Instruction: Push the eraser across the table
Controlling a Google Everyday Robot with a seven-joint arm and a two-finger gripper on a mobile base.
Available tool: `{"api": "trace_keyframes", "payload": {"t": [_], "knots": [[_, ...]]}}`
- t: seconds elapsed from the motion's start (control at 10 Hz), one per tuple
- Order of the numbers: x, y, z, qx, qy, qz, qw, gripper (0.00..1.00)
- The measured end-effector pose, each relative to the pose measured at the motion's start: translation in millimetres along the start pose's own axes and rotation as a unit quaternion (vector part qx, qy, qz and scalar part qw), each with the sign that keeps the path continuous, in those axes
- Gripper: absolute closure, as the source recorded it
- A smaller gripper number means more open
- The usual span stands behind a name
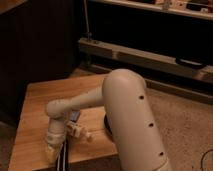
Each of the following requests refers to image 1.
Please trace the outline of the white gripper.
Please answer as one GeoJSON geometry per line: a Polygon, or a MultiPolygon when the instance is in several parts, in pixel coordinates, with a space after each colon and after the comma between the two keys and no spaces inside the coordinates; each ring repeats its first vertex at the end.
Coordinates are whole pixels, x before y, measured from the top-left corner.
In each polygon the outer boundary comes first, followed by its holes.
{"type": "Polygon", "coordinates": [[[53,164],[56,162],[60,152],[61,152],[62,146],[51,146],[49,144],[45,145],[45,156],[48,163],[53,164]]]}

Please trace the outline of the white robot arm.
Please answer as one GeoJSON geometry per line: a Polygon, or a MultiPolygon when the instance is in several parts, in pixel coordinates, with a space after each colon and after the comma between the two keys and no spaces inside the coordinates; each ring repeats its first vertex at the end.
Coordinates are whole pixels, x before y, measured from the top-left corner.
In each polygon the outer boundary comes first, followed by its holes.
{"type": "Polygon", "coordinates": [[[145,80],[128,69],[111,71],[98,88],[46,105],[49,162],[55,162],[61,152],[71,113],[98,106],[106,111],[123,171],[173,171],[146,97],[145,80]]]}

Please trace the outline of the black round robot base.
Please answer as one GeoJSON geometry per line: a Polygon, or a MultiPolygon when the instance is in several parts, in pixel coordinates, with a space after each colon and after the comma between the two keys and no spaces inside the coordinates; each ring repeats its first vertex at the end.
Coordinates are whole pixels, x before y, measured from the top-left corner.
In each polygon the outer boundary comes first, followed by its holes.
{"type": "Polygon", "coordinates": [[[106,132],[109,134],[109,136],[113,136],[108,119],[107,119],[107,115],[104,116],[104,126],[105,126],[106,132]]]}

